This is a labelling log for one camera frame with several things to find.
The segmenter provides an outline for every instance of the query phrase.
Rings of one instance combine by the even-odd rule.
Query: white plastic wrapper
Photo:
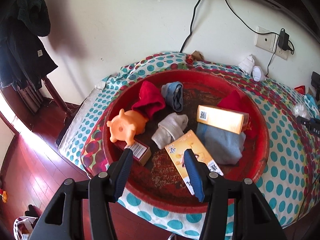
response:
[[[294,114],[295,117],[301,116],[305,119],[310,120],[310,116],[307,110],[307,107],[304,103],[299,103],[295,105],[292,109],[292,113]]]

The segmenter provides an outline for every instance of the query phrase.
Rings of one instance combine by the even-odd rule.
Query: crumpled white sock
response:
[[[160,123],[158,123],[158,129],[151,139],[157,144],[159,149],[163,149],[167,144],[184,135],[183,130],[187,125],[187,115],[177,115],[177,113],[169,114]]]
[[[252,76],[255,82],[262,82],[266,80],[266,76],[260,66],[253,67]]]
[[[251,76],[254,67],[254,56],[251,54],[238,64],[238,67],[246,74]]]

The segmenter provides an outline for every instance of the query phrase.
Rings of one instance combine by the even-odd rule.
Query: white wall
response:
[[[177,51],[189,33],[197,0],[45,0],[52,31],[42,41],[59,66],[48,75],[67,102],[81,103],[94,85],[120,67],[160,51]],[[295,54],[274,57],[269,76],[290,87],[309,86],[319,71],[320,45],[291,18],[252,0],[228,0],[253,29],[285,28]],[[237,65],[254,54],[267,70],[271,53],[254,46],[255,34],[224,0],[203,0],[184,52]]]
[[[13,132],[0,118],[0,169],[4,160],[4,156],[7,153],[8,147],[13,138]]]

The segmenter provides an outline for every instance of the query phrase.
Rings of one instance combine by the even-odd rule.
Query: rolled sock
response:
[[[264,75],[261,67],[259,67],[259,66],[253,67],[252,76],[253,76],[253,80],[255,82],[262,82],[262,81],[265,81],[265,79],[266,79],[266,76]]]
[[[157,144],[159,149],[163,149],[167,144],[179,139],[184,134],[183,130],[187,125],[187,115],[169,114],[158,123],[158,129],[151,139]]]
[[[204,123],[198,123],[196,135],[218,164],[236,164],[242,157],[245,134],[232,133]]]
[[[254,67],[254,57],[249,55],[243,61],[238,64],[239,68],[246,74],[251,76],[252,69]]]
[[[161,95],[165,103],[176,112],[181,112],[183,108],[183,85],[180,82],[167,83],[161,88]]]

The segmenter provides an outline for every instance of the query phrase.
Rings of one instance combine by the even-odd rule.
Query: polka dot tablecloth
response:
[[[308,188],[319,172],[320,140],[310,135],[305,127],[296,123],[291,109],[297,103],[305,103],[312,117],[310,101],[287,86],[272,79],[255,82],[238,67],[212,62],[185,62],[186,55],[178,52],[163,52],[146,57],[142,61],[122,67],[118,75],[109,76],[105,89],[84,116],[82,124],[69,147],[68,158],[81,159],[84,168],[93,175],[108,168],[102,149],[102,131],[108,106],[130,85],[147,75],[170,69],[193,69],[219,75],[236,84],[251,97],[265,117],[270,136],[270,155],[262,176],[257,181],[280,224],[285,227],[295,222],[300,208],[301,217],[318,202],[319,183],[302,201]],[[181,214],[160,210],[140,200],[127,189],[118,201],[125,208],[150,223],[179,235],[198,239],[205,214]],[[234,205],[228,206],[226,238],[233,233]]]

